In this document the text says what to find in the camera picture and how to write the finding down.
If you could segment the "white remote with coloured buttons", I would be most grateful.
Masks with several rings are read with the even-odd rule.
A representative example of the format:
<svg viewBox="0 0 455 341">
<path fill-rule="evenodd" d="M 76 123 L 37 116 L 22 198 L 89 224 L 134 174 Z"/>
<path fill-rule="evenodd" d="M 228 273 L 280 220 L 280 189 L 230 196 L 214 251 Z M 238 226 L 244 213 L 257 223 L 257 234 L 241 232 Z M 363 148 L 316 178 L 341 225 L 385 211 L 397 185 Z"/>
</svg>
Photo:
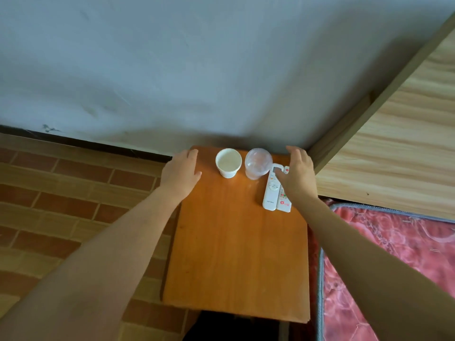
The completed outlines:
<svg viewBox="0 0 455 341">
<path fill-rule="evenodd" d="M 288 199 L 283 186 L 280 184 L 276 209 L 279 211 L 290 213 L 291 208 L 292 208 L 292 204 L 291 204 L 290 200 Z"/>
</svg>

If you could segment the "orange wooden bedside table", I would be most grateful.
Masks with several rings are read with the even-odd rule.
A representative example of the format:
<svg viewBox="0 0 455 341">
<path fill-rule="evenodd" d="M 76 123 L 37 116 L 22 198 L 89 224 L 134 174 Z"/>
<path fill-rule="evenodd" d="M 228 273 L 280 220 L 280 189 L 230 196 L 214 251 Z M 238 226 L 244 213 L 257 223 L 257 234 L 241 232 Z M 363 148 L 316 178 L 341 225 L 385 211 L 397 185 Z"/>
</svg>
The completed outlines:
<svg viewBox="0 0 455 341">
<path fill-rule="evenodd" d="M 307 323 L 307 223 L 298 211 L 268 211 L 267 178 L 245 167 L 230 179 L 215 165 L 221 148 L 198 149 L 201 179 L 185 198 L 162 284 L 165 305 Z"/>
</svg>

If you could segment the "person's left forearm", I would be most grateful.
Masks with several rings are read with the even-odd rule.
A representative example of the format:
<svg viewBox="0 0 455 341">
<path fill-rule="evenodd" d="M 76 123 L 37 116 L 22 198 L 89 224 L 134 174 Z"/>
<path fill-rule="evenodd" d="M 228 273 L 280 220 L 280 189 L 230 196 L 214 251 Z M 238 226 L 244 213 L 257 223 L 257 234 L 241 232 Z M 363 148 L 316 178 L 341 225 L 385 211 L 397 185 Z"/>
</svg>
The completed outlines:
<svg viewBox="0 0 455 341">
<path fill-rule="evenodd" d="M 83 243 L 0 319 L 0 341 L 114 341 L 163 229 L 185 196 L 162 184 Z"/>
</svg>

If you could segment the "person's left hand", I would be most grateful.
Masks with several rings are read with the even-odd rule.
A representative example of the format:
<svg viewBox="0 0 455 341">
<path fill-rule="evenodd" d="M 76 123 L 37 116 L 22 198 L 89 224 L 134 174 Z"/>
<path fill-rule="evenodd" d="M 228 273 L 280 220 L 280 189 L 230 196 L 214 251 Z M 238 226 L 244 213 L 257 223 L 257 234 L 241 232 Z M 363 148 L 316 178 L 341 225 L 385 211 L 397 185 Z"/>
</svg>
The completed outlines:
<svg viewBox="0 0 455 341">
<path fill-rule="evenodd" d="M 196 170 L 197 155 L 197 149 L 183 150 L 164 166 L 159 190 L 166 202 L 178 205 L 201 179 L 202 172 Z"/>
</svg>

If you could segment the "person's right hand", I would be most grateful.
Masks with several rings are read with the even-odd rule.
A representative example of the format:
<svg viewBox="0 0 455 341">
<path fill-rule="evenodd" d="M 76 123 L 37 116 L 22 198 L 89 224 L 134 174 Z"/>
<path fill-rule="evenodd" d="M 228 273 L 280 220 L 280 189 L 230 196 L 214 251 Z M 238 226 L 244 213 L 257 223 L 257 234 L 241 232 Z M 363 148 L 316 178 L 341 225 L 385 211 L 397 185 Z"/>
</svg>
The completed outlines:
<svg viewBox="0 0 455 341">
<path fill-rule="evenodd" d="M 318 200 L 314 164 L 307 152 L 297 146 L 286 146 L 290 154 L 288 173 L 290 186 L 284 191 L 293 206 L 305 205 L 311 200 Z"/>
</svg>

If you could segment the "white paper cup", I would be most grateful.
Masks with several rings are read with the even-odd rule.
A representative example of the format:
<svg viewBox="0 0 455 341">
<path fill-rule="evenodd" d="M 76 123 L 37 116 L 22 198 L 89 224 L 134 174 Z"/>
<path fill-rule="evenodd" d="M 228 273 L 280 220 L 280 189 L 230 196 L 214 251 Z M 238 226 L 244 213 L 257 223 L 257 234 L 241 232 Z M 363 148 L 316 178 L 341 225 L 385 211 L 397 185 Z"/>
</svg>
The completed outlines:
<svg viewBox="0 0 455 341">
<path fill-rule="evenodd" d="M 242 166 L 241 154 L 233 148 L 225 148 L 218 152 L 215 164 L 222 177 L 233 178 Z"/>
</svg>

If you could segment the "light wooden headboard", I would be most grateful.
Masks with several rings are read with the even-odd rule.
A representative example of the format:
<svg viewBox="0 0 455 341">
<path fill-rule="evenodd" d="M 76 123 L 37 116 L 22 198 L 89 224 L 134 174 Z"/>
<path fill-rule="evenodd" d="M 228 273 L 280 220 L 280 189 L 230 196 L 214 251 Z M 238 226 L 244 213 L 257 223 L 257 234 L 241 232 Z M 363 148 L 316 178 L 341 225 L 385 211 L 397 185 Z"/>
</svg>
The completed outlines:
<svg viewBox="0 0 455 341">
<path fill-rule="evenodd" d="M 455 12 L 309 155 L 322 196 L 455 220 Z"/>
</svg>

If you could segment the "white remote control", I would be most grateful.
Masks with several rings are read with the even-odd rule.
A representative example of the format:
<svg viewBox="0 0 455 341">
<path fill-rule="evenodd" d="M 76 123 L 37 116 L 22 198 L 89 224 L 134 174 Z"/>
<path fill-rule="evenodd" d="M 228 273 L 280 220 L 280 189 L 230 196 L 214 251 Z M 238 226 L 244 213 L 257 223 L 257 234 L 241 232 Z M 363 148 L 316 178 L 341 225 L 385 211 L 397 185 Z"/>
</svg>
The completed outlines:
<svg viewBox="0 0 455 341">
<path fill-rule="evenodd" d="M 276 172 L 283 172 L 283 170 L 284 166 L 276 163 L 270 167 L 263 199 L 263 208 L 268 211 L 276 210 L 281 189 L 281 183 L 276 177 Z"/>
</svg>

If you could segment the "person's right forearm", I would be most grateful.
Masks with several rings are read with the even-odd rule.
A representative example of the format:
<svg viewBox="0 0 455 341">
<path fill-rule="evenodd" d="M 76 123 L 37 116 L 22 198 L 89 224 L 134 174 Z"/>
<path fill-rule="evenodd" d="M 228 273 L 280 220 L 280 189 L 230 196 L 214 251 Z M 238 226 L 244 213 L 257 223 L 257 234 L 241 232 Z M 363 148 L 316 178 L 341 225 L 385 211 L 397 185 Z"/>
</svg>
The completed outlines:
<svg viewBox="0 0 455 341">
<path fill-rule="evenodd" d="M 455 299 L 317 196 L 287 194 L 380 341 L 455 341 Z"/>
</svg>

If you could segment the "clear plastic cup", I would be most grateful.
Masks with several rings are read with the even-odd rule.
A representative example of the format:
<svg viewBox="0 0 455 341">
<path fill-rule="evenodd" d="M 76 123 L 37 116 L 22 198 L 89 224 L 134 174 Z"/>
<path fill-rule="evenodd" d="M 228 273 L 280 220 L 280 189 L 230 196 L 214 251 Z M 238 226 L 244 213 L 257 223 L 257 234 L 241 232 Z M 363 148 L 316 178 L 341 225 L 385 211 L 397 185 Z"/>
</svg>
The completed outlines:
<svg viewBox="0 0 455 341">
<path fill-rule="evenodd" d="M 247 153 L 244 164 L 246 176 L 251 180 L 257 180 L 269 172 L 273 159 L 267 150 L 254 148 Z"/>
</svg>

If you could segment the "red floral mattress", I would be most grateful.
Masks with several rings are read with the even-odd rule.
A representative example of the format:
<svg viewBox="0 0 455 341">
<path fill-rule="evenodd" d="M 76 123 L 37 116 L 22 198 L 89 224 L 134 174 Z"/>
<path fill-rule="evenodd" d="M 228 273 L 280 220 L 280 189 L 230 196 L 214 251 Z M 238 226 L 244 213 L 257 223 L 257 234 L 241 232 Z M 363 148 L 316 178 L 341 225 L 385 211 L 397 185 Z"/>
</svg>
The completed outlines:
<svg viewBox="0 0 455 341">
<path fill-rule="evenodd" d="M 361 235 L 455 298 L 455 220 L 327 200 Z M 378 341 L 327 255 L 309 234 L 311 341 Z"/>
</svg>

